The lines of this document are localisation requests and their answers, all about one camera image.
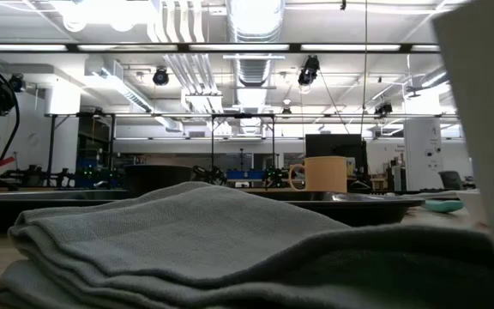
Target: white panel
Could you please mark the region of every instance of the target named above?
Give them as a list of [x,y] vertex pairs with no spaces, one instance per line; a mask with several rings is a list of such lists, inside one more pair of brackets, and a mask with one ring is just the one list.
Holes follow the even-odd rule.
[[408,119],[405,122],[407,189],[443,188],[438,174],[443,170],[439,119]]

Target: folded cloth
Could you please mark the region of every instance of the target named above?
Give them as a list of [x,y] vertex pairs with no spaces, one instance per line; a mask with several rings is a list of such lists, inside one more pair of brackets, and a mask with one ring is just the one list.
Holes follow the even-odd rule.
[[26,211],[9,235],[30,261],[5,271],[0,301],[19,308],[494,307],[482,233],[349,228],[199,183]]

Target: black tray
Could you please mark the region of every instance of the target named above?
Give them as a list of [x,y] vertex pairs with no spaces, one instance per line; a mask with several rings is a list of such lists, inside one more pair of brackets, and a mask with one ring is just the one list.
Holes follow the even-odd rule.
[[425,203],[421,198],[370,196],[357,193],[309,191],[249,193],[315,211],[351,227],[399,223],[409,208]]
[[[423,199],[380,197],[355,193],[256,191],[250,194],[284,201],[341,221],[352,227],[401,222],[407,209]],[[0,232],[15,223],[24,210],[48,207],[86,207],[131,197],[128,191],[47,191],[0,193]]]

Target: black monitor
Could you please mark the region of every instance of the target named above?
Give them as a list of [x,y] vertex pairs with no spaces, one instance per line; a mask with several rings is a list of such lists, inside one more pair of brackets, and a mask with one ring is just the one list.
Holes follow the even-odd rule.
[[358,171],[367,174],[367,144],[360,134],[307,134],[306,158],[317,156],[343,156],[355,158]]

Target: track light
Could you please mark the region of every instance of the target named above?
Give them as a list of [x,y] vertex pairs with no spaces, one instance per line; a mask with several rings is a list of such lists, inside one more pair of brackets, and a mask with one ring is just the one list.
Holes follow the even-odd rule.
[[156,84],[157,86],[165,86],[169,82],[169,75],[167,74],[167,68],[158,67],[154,74],[154,78],[152,80],[154,81],[154,84]]
[[317,71],[319,70],[319,60],[317,56],[308,56],[306,64],[300,70],[300,75],[298,76],[298,84],[300,86],[310,86],[317,78]]

